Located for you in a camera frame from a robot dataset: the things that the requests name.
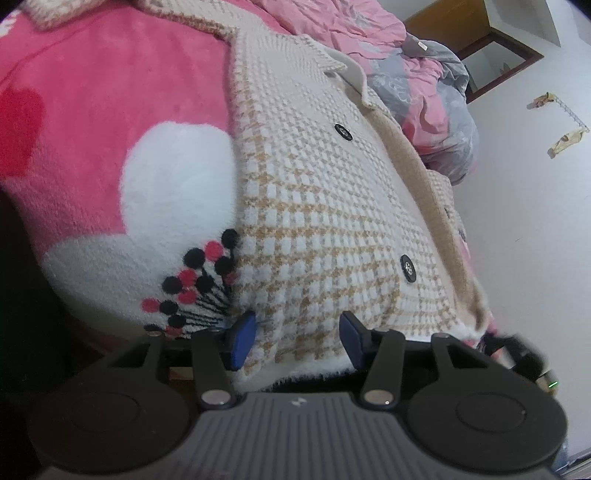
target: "fuzzy fabric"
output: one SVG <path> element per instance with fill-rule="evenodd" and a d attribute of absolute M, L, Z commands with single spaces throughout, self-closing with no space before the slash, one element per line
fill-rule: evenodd
<path fill-rule="evenodd" d="M 21 8 L 39 30 L 49 30 L 104 4 L 106 0 L 24 0 Z"/>
<path fill-rule="evenodd" d="M 307 35 L 289 37 L 219 0 L 158 0 L 155 15 L 223 37 L 241 170 L 242 243 L 236 303 L 260 321 L 239 385 L 345 368 L 338 318 L 353 310 L 368 328 L 408 336 L 453 331 L 487 310 L 430 176 L 373 90 L 362 107 L 327 74 L 347 69 Z M 350 138 L 338 133 L 343 125 Z M 393 187 L 400 175 L 449 273 Z M 402 274 L 408 255 L 416 282 Z"/>
<path fill-rule="evenodd" d="M 201 31 L 106 4 L 48 33 L 20 15 L 0 38 L 0 181 L 74 316 L 174 337 L 254 308 L 239 390 L 350 369 L 343 309 L 478 338 L 453 205 L 357 64 L 245 0 L 140 7 Z"/>
<path fill-rule="evenodd" d="M 406 38 L 401 20 L 376 0 L 253 0 L 294 35 L 307 34 L 357 61 L 385 59 Z"/>

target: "red dot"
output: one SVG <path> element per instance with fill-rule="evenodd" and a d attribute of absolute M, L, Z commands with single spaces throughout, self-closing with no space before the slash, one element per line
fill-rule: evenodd
<path fill-rule="evenodd" d="M 183 334 L 183 329 L 182 328 L 174 328 L 171 327 L 170 325 L 166 327 L 166 334 L 170 335 L 171 337 L 178 337 L 179 335 Z"/>
<path fill-rule="evenodd" d="M 156 313 L 160 308 L 160 301 L 157 299 L 143 299 L 142 310 L 146 313 Z"/>
<path fill-rule="evenodd" d="M 195 270 L 191 270 L 190 268 L 188 268 L 186 270 L 181 271 L 181 273 L 178 274 L 178 279 L 183 284 L 183 287 L 192 287 L 193 285 L 195 285 L 195 280 L 197 280 L 197 274 L 195 273 Z"/>
<path fill-rule="evenodd" d="M 205 258 L 211 262 L 215 262 L 223 255 L 223 246 L 220 242 L 214 240 L 205 244 Z"/>
<path fill-rule="evenodd" d="M 197 300 L 197 292 L 195 290 L 184 290 L 178 294 L 177 300 L 184 305 L 195 303 L 195 300 Z"/>

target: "wooden door frame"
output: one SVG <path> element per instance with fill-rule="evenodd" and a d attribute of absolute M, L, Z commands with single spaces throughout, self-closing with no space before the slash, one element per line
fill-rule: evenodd
<path fill-rule="evenodd" d="M 511 50 L 513 53 L 519 55 L 525 61 L 517 67 L 509 70 L 508 72 L 504 73 L 500 77 L 496 78 L 492 82 L 484 85 L 481 89 L 478 89 L 475 92 L 467 93 L 466 94 L 466 102 L 470 103 L 473 100 L 476 100 L 478 97 L 484 95 L 486 92 L 492 90 L 497 85 L 500 85 L 504 81 L 510 79 L 513 75 L 516 75 L 521 70 L 526 69 L 530 65 L 534 64 L 538 60 L 544 58 L 544 56 L 535 51 L 533 48 L 528 47 L 527 45 L 521 43 L 520 41 L 510 37 L 509 35 L 503 33 L 496 28 L 491 28 L 491 31 L 488 35 L 476 40 L 474 43 L 468 45 L 466 48 L 461 49 L 457 56 L 460 60 L 464 60 L 465 58 L 469 57 L 473 53 L 477 52 L 478 50 L 484 48 L 489 43 L 497 42 L 499 45 Z"/>

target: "houndstooth jacket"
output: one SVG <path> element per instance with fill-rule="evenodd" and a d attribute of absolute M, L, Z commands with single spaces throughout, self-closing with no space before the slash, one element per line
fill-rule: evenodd
<path fill-rule="evenodd" d="M 259 320 L 235 378 L 239 389 L 349 369 L 338 335 L 344 310 L 368 328 L 413 338 L 442 330 L 466 336 L 470 321 L 475 334 L 484 330 L 483 295 L 457 247 L 457 219 L 446 213 L 455 211 L 449 181 L 425 169 L 366 84 L 360 105 L 335 86 L 330 75 L 350 65 L 310 37 L 275 33 L 221 0 L 142 0 L 140 7 L 219 35 L 232 48 L 242 169 L 235 301 Z M 403 205 L 395 177 L 429 232 Z M 403 255 L 415 281 L 404 274 Z"/>

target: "brown wooden surface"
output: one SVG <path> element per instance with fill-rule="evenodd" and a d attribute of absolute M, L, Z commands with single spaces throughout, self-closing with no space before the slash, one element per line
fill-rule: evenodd
<path fill-rule="evenodd" d="M 438 0 L 404 24 L 414 36 L 436 40 L 456 53 L 491 31 L 484 0 Z"/>

